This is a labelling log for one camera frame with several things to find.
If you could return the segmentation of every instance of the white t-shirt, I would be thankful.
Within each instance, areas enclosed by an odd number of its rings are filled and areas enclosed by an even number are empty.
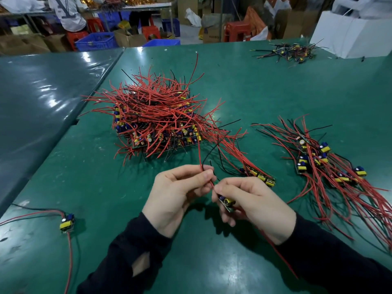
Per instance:
[[[86,20],[78,12],[78,7],[83,8],[80,0],[48,0],[48,2],[67,31],[78,32],[86,26]]]

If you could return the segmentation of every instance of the concrete floor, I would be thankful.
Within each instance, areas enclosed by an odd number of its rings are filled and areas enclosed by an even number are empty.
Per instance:
[[[162,27],[162,21],[159,17],[154,17],[154,25],[158,27]],[[199,39],[199,30],[200,28],[195,28],[186,25],[179,25],[179,32],[181,34],[180,37],[176,37],[176,39],[180,39],[181,45],[185,44],[200,44],[203,43],[203,40]]]

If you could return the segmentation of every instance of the left hand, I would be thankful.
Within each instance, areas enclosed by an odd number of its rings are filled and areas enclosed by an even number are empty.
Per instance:
[[[173,237],[190,203],[206,195],[216,180],[213,167],[184,165],[159,173],[142,210],[151,225],[165,237]]]

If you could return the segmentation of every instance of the red plastic stool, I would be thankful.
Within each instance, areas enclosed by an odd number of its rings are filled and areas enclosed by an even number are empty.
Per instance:
[[[87,27],[90,33],[105,32],[104,25],[99,18],[89,18],[87,20]]]
[[[88,35],[88,33],[86,31],[81,31],[81,32],[67,32],[67,38],[69,43],[72,46],[72,49],[74,51],[78,51],[78,49],[75,46],[75,42],[86,37]]]
[[[251,25],[244,21],[228,22],[225,29],[224,42],[250,41]]]
[[[151,40],[149,39],[150,35],[155,35],[158,39],[161,39],[161,34],[156,26],[141,27],[141,32],[147,41]]]

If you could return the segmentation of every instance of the orange bag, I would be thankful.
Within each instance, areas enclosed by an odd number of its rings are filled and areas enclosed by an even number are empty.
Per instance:
[[[260,34],[260,32],[266,27],[262,19],[259,17],[257,12],[249,6],[246,10],[244,21],[251,25],[252,37]],[[271,39],[271,33],[268,31],[267,40]]]

